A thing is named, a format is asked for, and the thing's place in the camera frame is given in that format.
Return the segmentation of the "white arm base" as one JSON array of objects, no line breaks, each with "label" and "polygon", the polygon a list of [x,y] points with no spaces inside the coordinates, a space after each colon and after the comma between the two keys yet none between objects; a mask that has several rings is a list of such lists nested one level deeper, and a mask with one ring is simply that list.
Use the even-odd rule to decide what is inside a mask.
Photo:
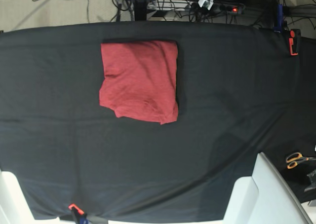
[{"label": "white arm base", "polygon": [[311,224],[301,203],[266,155],[257,155],[251,176],[236,180],[224,224]]},{"label": "white arm base", "polygon": [[60,224],[60,220],[35,220],[16,176],[11,172],[0,171],[0,223]]}]

